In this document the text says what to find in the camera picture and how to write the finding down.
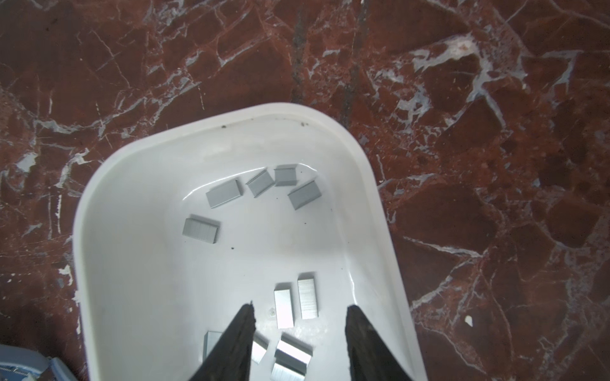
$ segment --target countertop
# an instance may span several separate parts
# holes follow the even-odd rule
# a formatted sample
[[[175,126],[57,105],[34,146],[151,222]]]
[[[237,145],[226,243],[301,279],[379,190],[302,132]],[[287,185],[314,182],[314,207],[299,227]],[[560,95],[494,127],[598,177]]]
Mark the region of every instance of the countertop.
[[[601,1],[0,1],[0,342],[86,380],[88,179],[282,101],[367,153],[430,381],[608,380],[609,51]]]

